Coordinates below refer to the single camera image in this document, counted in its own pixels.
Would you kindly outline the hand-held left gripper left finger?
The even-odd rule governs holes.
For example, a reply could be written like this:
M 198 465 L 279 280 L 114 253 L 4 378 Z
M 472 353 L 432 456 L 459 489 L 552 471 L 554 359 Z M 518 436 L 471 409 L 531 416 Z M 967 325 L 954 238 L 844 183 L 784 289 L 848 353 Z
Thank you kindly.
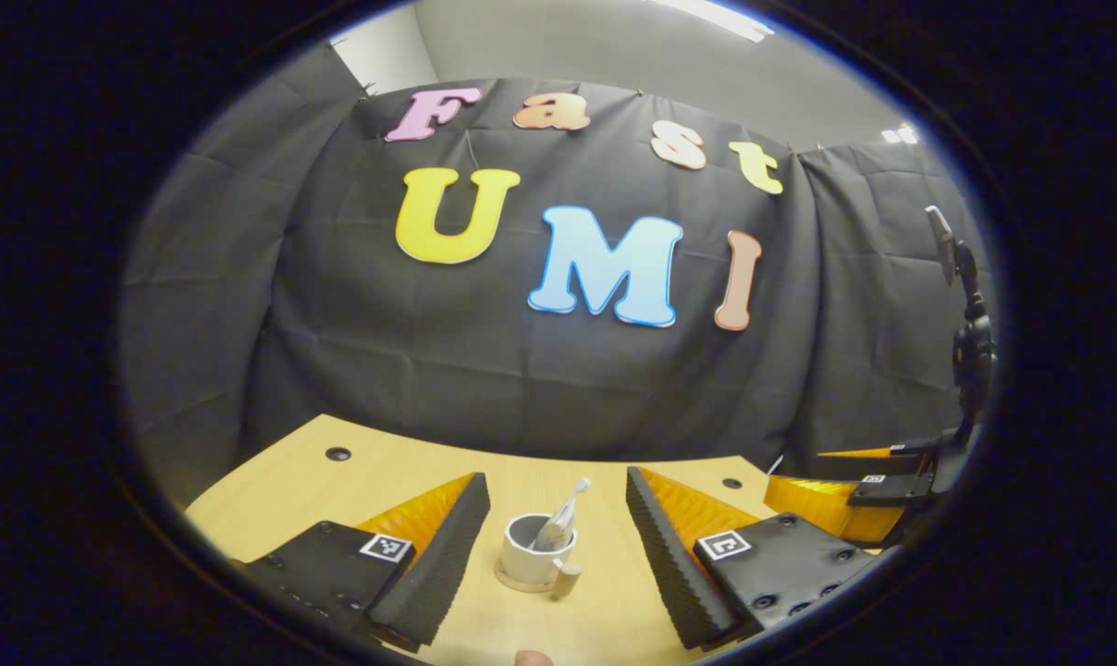
M 451 610 L 488 510 L 485 474 L 465 474 L 359 525 L 321 520 L 244 573 L 350 640 L 419 648 Z

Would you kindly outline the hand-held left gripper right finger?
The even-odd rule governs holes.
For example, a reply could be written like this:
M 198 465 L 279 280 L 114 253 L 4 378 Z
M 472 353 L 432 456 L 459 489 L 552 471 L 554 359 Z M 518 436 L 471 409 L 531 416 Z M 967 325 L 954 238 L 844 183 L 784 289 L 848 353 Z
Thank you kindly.
M 719 648 L 786 624 L 873 560 L 798 514 L 756 518 L 638 465 L 627 469 L 626 503 L 686 648 Z

